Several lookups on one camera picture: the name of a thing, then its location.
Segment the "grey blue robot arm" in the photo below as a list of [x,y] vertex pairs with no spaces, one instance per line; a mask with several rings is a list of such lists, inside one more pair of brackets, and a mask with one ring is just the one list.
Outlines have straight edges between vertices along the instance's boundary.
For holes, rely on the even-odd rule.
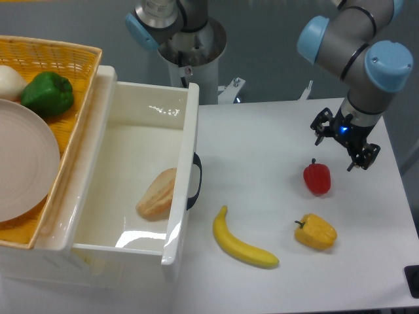
[[[311,128],[318,141],[331,137],[346,148],[352,167],[367,169],[380,148],[367,138],[414,64],[410,51],[374,37],[394,20],[402,1],[337,1],[339,14],[312,18],[302,30],[298,53],[349,86],[339,110],[322,110]],[[156,50],[166,62],[171,84],[199,85],[200,102],[216,104],[218,61],[225,51],[223,26],[208,14],[206,1],[140,1],[125,24],[134,40]]]

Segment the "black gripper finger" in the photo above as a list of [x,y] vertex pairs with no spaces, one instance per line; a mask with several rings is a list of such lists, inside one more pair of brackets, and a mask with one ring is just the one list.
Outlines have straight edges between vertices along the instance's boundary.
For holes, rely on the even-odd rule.
[[332,121],[333,114],[327,107],[316,115],[310,125],[316,135],[315,146],[318,146],[324,138],[333,137],[333,128],[330,126]]
[[363,143],[360,147],[349,144],[347,151],[352,160],[347,171],[351,171],[354,167],[367,170],[376,160],[380,146],[373,143]]

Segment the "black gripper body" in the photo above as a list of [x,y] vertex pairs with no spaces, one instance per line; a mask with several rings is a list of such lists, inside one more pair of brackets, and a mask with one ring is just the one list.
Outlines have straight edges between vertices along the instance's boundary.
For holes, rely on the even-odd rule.
[[372,126],[358,126],[354,124],[352,113],[343,113],[342,107],[337,111],[331,124],[335,133],[335,140],[348,151],[349,156],[361,156],[364,150],[376,151],[376,145],[367,142],[367,137],[374,128]]

